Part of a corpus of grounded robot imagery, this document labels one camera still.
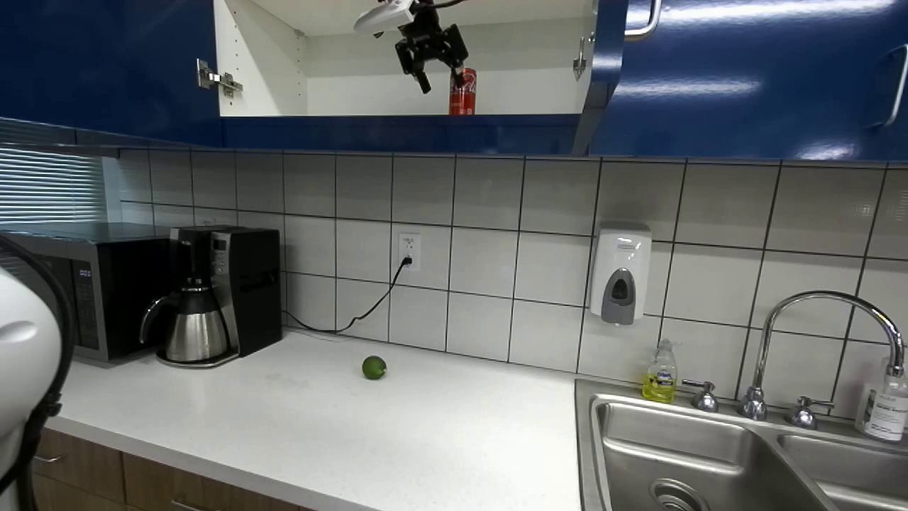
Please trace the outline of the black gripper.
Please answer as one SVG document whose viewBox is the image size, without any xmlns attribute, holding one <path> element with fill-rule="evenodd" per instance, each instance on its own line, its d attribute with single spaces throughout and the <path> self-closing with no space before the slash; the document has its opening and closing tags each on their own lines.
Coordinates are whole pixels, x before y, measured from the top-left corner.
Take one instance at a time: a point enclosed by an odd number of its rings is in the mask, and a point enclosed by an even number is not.
<svg viewBox="0 0 908 511">
<path fill-rule="evenodd" d="M 468 49 L 457 25 L 448 28 L 417 28 L 405 25 L 404 41 L 396 45 L 400 69 L 415 75 L 424 93 L 432 90 L 432 82 L 424 72 L 428 59 L 440 59 L 451 69 L 451 90 L 464 89 L 464 62 L 468 59 Z"/>
</svg>

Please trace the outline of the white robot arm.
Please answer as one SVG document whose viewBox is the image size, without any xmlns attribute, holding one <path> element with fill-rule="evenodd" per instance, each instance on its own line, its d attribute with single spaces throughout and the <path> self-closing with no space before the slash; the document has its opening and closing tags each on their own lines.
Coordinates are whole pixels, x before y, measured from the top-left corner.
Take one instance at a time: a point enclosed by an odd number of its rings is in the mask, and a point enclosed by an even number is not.
<svg viewBox="0 0 908 511">
<path fill-rule="evenodd" d="M 197 89 L 191 59 L 207 19 L 126 28 L 45 18 L 27 5 L 0 15 L 0 121 L 15 148 L 303 148 L 415 151 L 451 144 L 438 117 L 247 117 L 224 120 Z M 28 483 L 45 421 L 59 411 L 75 357 L 72 307 L 59 280 L 18 242 L 0 269 L 0 495 L 3 511 L 34 511 Z"/>
</svg>

